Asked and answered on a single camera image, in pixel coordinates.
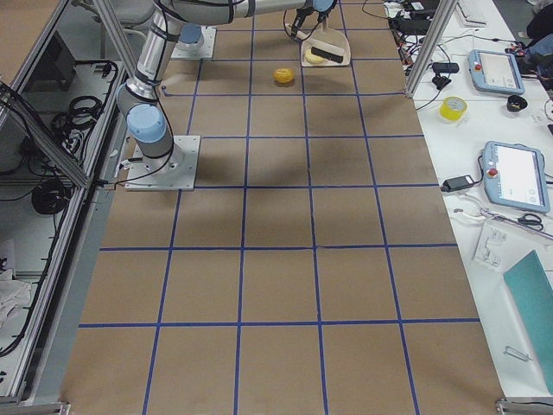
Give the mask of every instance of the blue joint cap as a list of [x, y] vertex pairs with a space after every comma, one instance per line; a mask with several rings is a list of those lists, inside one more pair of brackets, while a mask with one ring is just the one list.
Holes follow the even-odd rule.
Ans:
[[333, 0], [313, 0], [313, 8], [317, 11], [326, 11], [332, 6]]
[[182, 27], [179, 41], [182, 43], [198, 43], [201, 38], [201, 26], [193, 23], [186, 23]]
[[165, 135], [165, 117], [157, 107], [148, 104], [134, 106], [127, 115], [132, 136], [143, 143], [157, 143]]

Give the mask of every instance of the black round object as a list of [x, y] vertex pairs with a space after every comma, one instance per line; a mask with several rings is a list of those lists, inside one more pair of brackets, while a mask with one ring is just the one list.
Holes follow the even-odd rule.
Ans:
[[58, 179], [50, 179], [33, 190], [31, 203], [39, 214], [57, 214], [67, 206], [71, 190]]
[[519, 95], [511, 95], [507, 98], [507, 110], [510, 112], [519, 112], [528, 106], [526, 99]]

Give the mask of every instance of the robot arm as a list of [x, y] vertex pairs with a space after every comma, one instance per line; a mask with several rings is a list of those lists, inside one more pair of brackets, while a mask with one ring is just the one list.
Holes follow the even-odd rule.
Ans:
[[186, 23], [220, 25], [235, 18], [296, 9], [291, 26], [295, 37], [305, 18], [326, 19], [337, 0], [153, 0], [156, 11], [134, 73], [118, 91], [118, 106], [136, 139], [143, 163], [152, 173], [178, 170], [182, 159], [167, 120], [158, 109], [156, 87]]

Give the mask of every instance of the tape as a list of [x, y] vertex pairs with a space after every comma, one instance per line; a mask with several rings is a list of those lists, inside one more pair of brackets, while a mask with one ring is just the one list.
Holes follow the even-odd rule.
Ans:
[[440, 107], [440, 114], [449, 121], [457, 121], [467, 110], [467, 103], [459, 97], [447, 97]]

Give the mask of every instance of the gray floor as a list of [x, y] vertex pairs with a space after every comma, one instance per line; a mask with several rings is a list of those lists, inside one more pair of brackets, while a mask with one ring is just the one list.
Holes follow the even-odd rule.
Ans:
[[528, 43], [528, 39], [522, 38], [518, 32], [525, 32], [526, 26], [534, 17], [532, 6], [525, 0], [493, 0], [503, 20], [518, 41]]

